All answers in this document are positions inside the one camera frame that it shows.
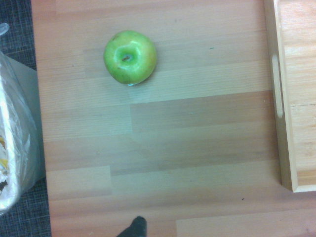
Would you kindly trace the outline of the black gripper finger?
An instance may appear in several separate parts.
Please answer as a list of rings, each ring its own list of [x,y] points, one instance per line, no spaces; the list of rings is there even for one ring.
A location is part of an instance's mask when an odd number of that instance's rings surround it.
[[[137,216],[130,226],[123,230],[117,237],[146,237],[147,221],[142,216]]]

